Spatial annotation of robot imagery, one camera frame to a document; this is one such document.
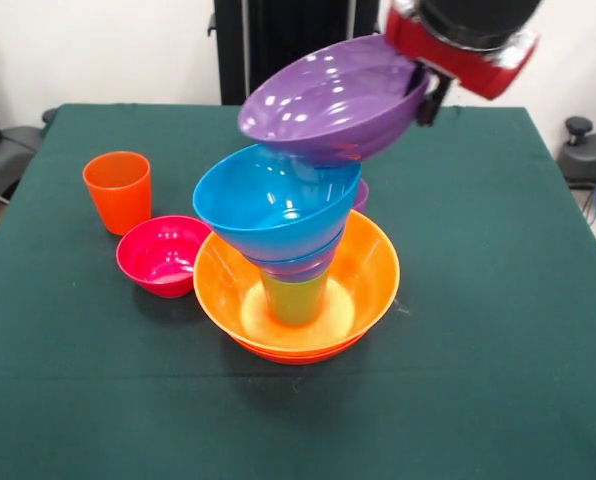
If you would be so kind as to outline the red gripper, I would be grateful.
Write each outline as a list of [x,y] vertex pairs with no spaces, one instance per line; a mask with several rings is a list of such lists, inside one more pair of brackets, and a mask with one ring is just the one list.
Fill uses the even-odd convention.
[[443,74],[419,106],[418,125],[434,124],[452,79],[488,100],[504,93],[538,46],[527,27],[537,7],[536,1],[392,1],[387,42],[418,61],[405,96],[423,83],[425,65]]

